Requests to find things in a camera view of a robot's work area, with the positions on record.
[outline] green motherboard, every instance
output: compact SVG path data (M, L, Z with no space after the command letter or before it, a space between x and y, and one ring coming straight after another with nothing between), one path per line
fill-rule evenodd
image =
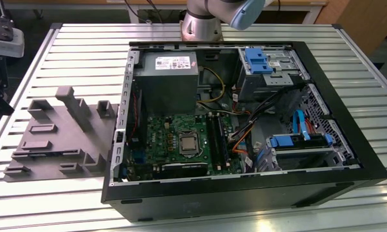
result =
M230 165L217 168L213 164L211 146L207 132L207 117L198 116L158 116L149 118L146 163L205 162L209 164L209 175L241 173L240 159L230 159ZM233 133L232 118L221 116L225 134ZM182 137L195 135L198 153L182 154Z

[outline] yellow wire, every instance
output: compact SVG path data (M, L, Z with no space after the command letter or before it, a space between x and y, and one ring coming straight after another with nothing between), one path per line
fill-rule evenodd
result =
M226 93L226 84L225 84L225 81L222 80L221 76L217 74L217 72L214 72L213 69L210 69L209 67L205 67L206 70L209 70L210 72L213 72L213 74L217 76L217 78L219 79L221 81L221 84L222 84L222 92L221 92L221 95L214 98L214 99L210 99L210 100L203 100L203 101L198 101L201 103L207 103L207 102L214 102L217 101L218 99L221 99L223 96L225 96L225 93Z

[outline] metal workbench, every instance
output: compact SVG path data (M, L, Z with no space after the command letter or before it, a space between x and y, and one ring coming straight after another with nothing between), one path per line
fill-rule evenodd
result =
M223 27L225 39L306 41L387 167L387 80L344 30L330 25ZM101 203L101 178L6 183L3 170L20 142L37 98L62 104L58 86L74 86L89 104L121 101L130 41L181 40L179 25L65 24L51 29L0 121L0 229L3 231L387 231L387 180L326 204L301 208L133 224Z

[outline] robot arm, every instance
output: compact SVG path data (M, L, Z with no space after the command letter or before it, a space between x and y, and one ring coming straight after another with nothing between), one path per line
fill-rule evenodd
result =
M218 41L222 38L221 21L238 30L248 29L261 15L265 3L265 0L189 0L183 39Z

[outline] open computer tower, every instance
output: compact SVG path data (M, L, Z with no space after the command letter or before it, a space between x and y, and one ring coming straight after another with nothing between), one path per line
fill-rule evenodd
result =
M131 43L102 195L130 221L320 205L385 179L305 42Z

